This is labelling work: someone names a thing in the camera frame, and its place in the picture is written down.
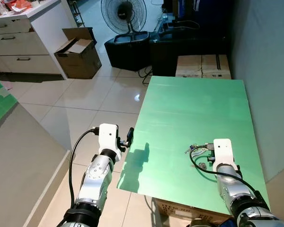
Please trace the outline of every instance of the open cardboard box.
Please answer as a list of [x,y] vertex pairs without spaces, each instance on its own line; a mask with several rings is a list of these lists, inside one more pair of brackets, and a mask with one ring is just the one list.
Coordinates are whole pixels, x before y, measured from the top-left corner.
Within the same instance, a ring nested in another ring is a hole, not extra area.
[[87,27],[62,29],[68,41],[54,54],[68,78],[91,79],[102,66]]

